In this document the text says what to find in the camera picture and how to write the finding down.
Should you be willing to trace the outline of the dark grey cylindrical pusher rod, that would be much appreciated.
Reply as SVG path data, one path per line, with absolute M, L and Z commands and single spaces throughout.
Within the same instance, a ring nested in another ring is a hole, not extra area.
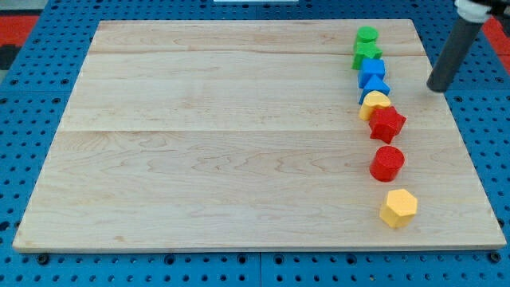
M 448 90 L 482 26 L 482 22 L 457 18 L 426 82 L 431 91 Z

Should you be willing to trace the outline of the white rod mount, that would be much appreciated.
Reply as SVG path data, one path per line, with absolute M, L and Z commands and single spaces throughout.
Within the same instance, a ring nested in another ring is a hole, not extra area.
M 472 23 L 485 23 L 490 19 L 490 6 L 482 5 L 472 0 L 455 0 L 457 13 L 460 18 Z

